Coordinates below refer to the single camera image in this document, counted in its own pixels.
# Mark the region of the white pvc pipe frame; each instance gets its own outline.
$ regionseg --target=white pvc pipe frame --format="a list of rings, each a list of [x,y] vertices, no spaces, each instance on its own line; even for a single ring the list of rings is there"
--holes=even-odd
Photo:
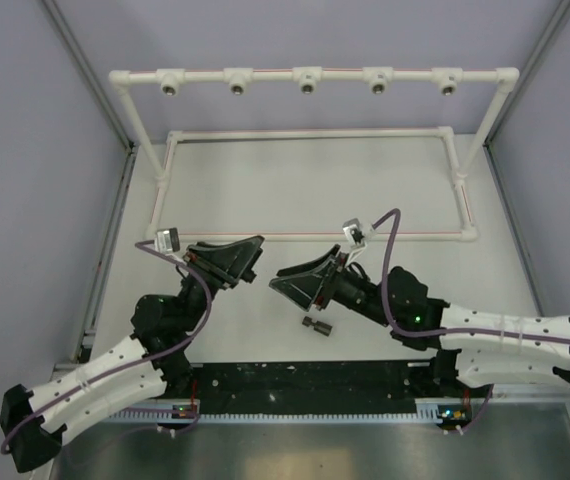
[[[312,138],[367,138],[367,137],[440,137],[445,145],[445,151],[452,174],[452,187],[459,215],[461,230],[457,232],[400,232],[399,240],[426,241],[473,241],[478,237],[474,225],[471,206],[465,190],[465,178],[471,164],[478,154],[489,130],[498,116],[507,96],[514,89],[519,71],[516,68],[497,68],[495,70],[464,71],[460,68],[433,68],[431,70],[399,70],[391,67],[365,67],[355,69],[334,69],[322,67],[298,67],[282,70],[254,70],[251,68],[226,68],[216,71],[160,69],[148,72],[130,72],[115,70],[110,72],[109,79],[119,95],[134,131],[145,151],[156,174],[157,193],[150,224],[146,237],[152,238],[158,229],[165,195],[171,178],[175,150],[179,142],[207,140],[257,140],[257,139],[312,139]],[[463,82],[483,82],[497,85],[496,93],[489,104],[487,112],[472,140],[462,165],[454,146],[454,131],[451,127],[417,128],[417,129],[340,129],[340,130],[264,130],[237,132],[170,132],[167,138],[165,161],[161,164],[152,146],[149,135],[145,130],[138,110],[129,93],[133,85],[171,83],[175,93],[181,85],[195,82],[222,82],[241,84],[246,88],[251,82],[299,82],[301,78],[312,78],[315,84],[321,81],[360,81],[372,85],[372,81],[383,82],[386,86],[391,82],[431,82],[439,89],[454,84],[454,88]],[[181,237],[188,240],[209,242],[230,242],[246,237],[248,233],[182,233]],[[344,236],[334,233],[261,233],[266,241],[327,241],[342,242]],[[373,237],[373,240],[385,241],[386,235]]]

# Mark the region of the pvc pipe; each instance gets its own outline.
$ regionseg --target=pvc pipe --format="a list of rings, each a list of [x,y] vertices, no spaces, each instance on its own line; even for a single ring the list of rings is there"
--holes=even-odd
[[[465,194],[465,185],[463,184],[463,181],[454,185],[454,198],[456,198],[456,205],[458,206],[461,222],[463,222],[462,230],[474,229],[472,211],[469,207],[469,203],[467,202],[467,195]]]
[[[503,104],[505,103],[505,100],[507,100],[508,95],[509,92],[504,92],[500,88],[494,94],[494,98],[492,98],[492,102],[489,104],[489,108],[483,117],[483,121],[478,127],[478,131],[476,132],[476,135],[474,135],[474,139],[469,146],[465,160],[463,160],[463,163],[457,172],[459,177],[465,178],[469,173],[472,162],[474,162],[474,158],[476,158],[476,155],[481,149],[483,142],[485,142],[487,134],[492,128],[494,120],[496,120],[496,117],[500,113],[501,108],[503,108]]]
[[[136,110],[136,106],[134,105],[134,100],[132,100],[132,96],[129,94],[129,90],[126,88],[119,89],[118,91],[118,98],[121,100],[121,104],[125,109],[125,113],[129,117],[130,121],[132,122],[132,127],[136,132],[136,136],[138,137],[138,141],[141,142],[141,147],[145,151],[147,158],[152,163],[152,167],[154,167],[154,172],[156,173],[157,178],[162,178],[165,174],[163,167],[161,166],[161,162],[156,155],[156,151],[152,146],[152,142],[149,139],[149,135],[147,135],[147,131],[143,126],[143,121],[141,117],[138,115],[138,110]]]
[[[169,190],[169,182],[172,178],[172,166],[174,164],[174,156],[176,154],[176,146],[178,142],[174,138],[174,135],[168,136],[167,149],[165,153],[165,176],[161,178],[156,183],[156,201],[154,202],[154,209],[152,210],[152,218],[145,231],[145,238],[152,239],[158,230],[158,224],[161,220],[161,214],[163,213],[163,207],[165,206],[165,196],[167,195],[167,190]]]
[[[309,138],[377,138],[377,137],[434,137],[438,128],[381,128],[336,130],[244,130],[236,132],[182,132],[184,141],[309,139]]]
[[[439,127],[441,136],[443,137],[443,143],[445,144],[445,151],[447,153],[447,160],[449,160],[449,168],[452,170],[452,174],[458,172],[458,153],[456,152],[456,146],[454,145],[454,129],[452,127]]]
[[[516,85],[518,81],[519,71],[516,68],[498,68],[496,75],[498,88],[487,108],[487,112],[485,112],[483,121],[478,127],[474,140],[472,140],[472,144],[467,151],[467,156],[458,171],[458,176],[461,178],[465,178],[469,173],[472,162],[483,145],[483,142],[485,142],[494,121],[496,121],[496,117],[498,117],[498,114],[501,112],[505,100],[507,100],[509,94],[514,90],[514,85]]]
[[[180,233],[181,239],[189,242],[202,241],[210,243],[227,243],[235,242],[247,238],[249,235],[262,235],[266,242],[332,242],[342,243],[345,235],[335,233]],[[373,237],[370,242],[385,242],[389,234],[380,233]],[[399,232],[396,237],[400,241],[462,241],[464,240],[464,232]]]
[[[319,67],[303,67],[310,70],[318,70]],[[365,73],[372,69],[385,69],[391,67],[365,67],[365,68],[323,68],[321,69],[321,80],[365,80]],[[498,81],[501,69],[497,70],[473,70],[463,71],[463,82],[488,82],[495,83]],[[163,72],[171,71],[171,69],[163,69]],[[225,73],[223,70],[182,70],[185,72],[185,82],[224,82]],[[127,85],[154,84],[160,82],[160,76],[156,71],[153,72],[124,72],[127,73]],[[431,82],[435,79],[435,73],[432,70],[392,70],[390,81],[416,81]],[[251,81],[253,82],[278,82],[295,80],[294,69],[257,69],[252,72]]]

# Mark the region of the purple cable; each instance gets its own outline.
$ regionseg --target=purple cable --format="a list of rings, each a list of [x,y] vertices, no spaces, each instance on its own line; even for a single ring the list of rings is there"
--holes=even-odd
[[[487,410],[487,406],[489,405],[489,400],[490,398],[492,398],[493,393],[494,393],[494,385],[490,385],[489,390],[487,391],[487,395],[485,396],[485,400],[483,400],[483,403],[481,405],[481,408],[478,409],[478,412],[476,412],[474,418],[472,418],[467,425],[461,428],[460,430],[461,435],[467,433],[467,431],[470,428],[472,428],[472,425],[478,422],[478,419],[481,418],[481,416],[485,413],[485,410]]]
[[[130,410],[130,411],[153,410],[154,412],[175,412],[176,411],[176,410],[169,410],[169,409],[160,410],[160,409],[152,409],[152,408],[150,408],[150,409],[128,408],[127,410]],[[200,419],[199,416],[195,416],[194,421],[192,423],[190,423],[189,425],[187,425],[185,428],[182,428],[180,430],[174,430],[176,432],[176,435],[182,435],[184,433],[187,433],[187,432],[190,432],[191,430],[193,430],[194,427],[196,427],[196,424],[198,423],[199,419]],[[108,448],[111,448],[116,442],[122,440],[123,438],[127,437],[128,435],[130,435],[132,433],[142,432],[145,430],[158,430],[159,428],[161,429],[161,431],[159,433],[169,434],[172,430],[172,429],[169,429],[166,427],[159,427],[157,425],[145,425],[142,427],[132,428],[132,429],[129,429],[129,430],[121,433],[120,435],[116,435],[114,438],[105,442],[103,445],[98,447],[98,449],[92,454],[92,456],[89,459],[85,460],[84,462],[76,463],[74,461],[74,459],[72,458],[71,447],[67,447],[65,449],[65,458],[66,458],[67,462],[72,466],[72,468],[74,468],[75,470],[78,470],[78,469],[86,467],[87,465],[92,463],[96,459],[96,457],[98,457],[105,450],[107,450]]]
[[[389,305],[389,298],[386,294],[388,291],[387,274],[389,272],[389,263],[392,256],[392,249],[394,248],[394,240],[396,239],[396,234],[398,233],[398,226],[401,220],[401,212],[399,209],[394,208],[387,212],[379,221],[374,225],[380,226],[382,221],[390,218],[394,215],[394,225],[392,226],[392,231],[389,234],[389,239],[387,240],[387,248],[385,249],[385,257],[383,259],[383,277],[381,278],[381,297],[383,298],[383,310],[385,311],[385,318],[389,323],[392,330],[396,333],[408,337],[408,338],[425,338],[425,337],[435,337],[439,335],[450,335],[452,333],[478,333],[481,335],[493,335],[495,337],[509,337],[509,338],[522,338],[523,340],[534,340],[537,342],[552,342],[560,343],[562,345],[570,345],[570,339],[560,338],[560,337],[548,337],[546,335],[532,335],[529,333],[524,333],[519,335],[513,332],[501,332],[500,330],[492,330],[489,328],[438,328],[435,330],[426,330],[424,332],[411,332],[405,330],[403,327],[396,323],[394,316],[392,315],[392,309]]]
[[[183,270],[185,270],[187,273],[191,274],[196,279],[196,281],[200,284],[201,287],[203,287],[203,290],[205,291],[205,300],[207,302],[206,306],[205,306],[205,313],[203,314],[203,318],[202,318],[201,322],[199,323],[199,325],[196,327],[196,330],[194,330],[194,332],[191,335],[189,335],[182,342],[177,343],[176,345],[168,348],[167,350],[163,350],[162,352],[155,353],[154,355],[150,355],[148,357],[143,357],[143,358],[140,358],[138,360],[134,360],[132,362],[128,362],[128,363],[125,363],[123,365],[119,365],[118,367],[114,367],[110,370],[106,370],[105,372],[102,372],[102,373],[96,375],[95,377],[90,378],[87,381],[87,383],[90,385],[92,383],[96,383],[96,382],[102,380],[105,377],[108,377],[108,376],[113,375],[113,374],[118,373],[118,372],[122,372],[123,370],[127,370],[128,368],[132,368],[132,367],[135,367],[137,365],[141,365],[143,363],[151,362],[154,360],[158,360],[159,358],[163,358],[167,355],[171,355],[172,353],[176,352],[177,350],[180,350],[181,348],[185,347],[185,345],[188,345],[192,340],[194,340],[194,337],[196,337],[196,335],[198,335],[198,333],[203,329],[203,327],[207,323],[207,320],[209,319],[210,313],[212,312],[212,293],[210,292],[209,287],[207,286],[207,282],[205,282],[203,277],[201,277],[198,272],[196,272],[193,268],[187,266],[185,263],[183,263],[179,260],[176,260],[173,257],[163,255],[162,253],[159,253],[152,248],[149,248],[148,245],[151,245],[153,243],[154,243],[154,240],[146,240],[143,242],[136,243],[135,247],[140,249],[140,250],[143,250],[144,252],[150,253],[150,254],[152,254],[152,255],[154,255],[154,256],[162,259],[162,260],[173,263],[178,268],[182,268]],[[40,417],[44,412],[46,412],[50,408],[58,405],[59,403],[63,402],[65,399],[71,397],[75,393],[80,392],[81,388],[82,387],[80,385],[77,385],[76,387],[72,388],[71,390],[68,390],[65,393],[61,393],[54,400],[46,403],[41,408],[36,409],[30,415],[28,415],[23,420],[21,420],[7,434],[7,436],[3,440],[3,443],[1,444],[1,454],[2,455],[8,455],[11,453],[10,449],[8,448],[9,442],[12,440],[12,438],[14,438],[16,436],[18,431],[21,428],[23,428],[23,426],[25,424],[27,424],[28,422],[31,422],[35,418]]]

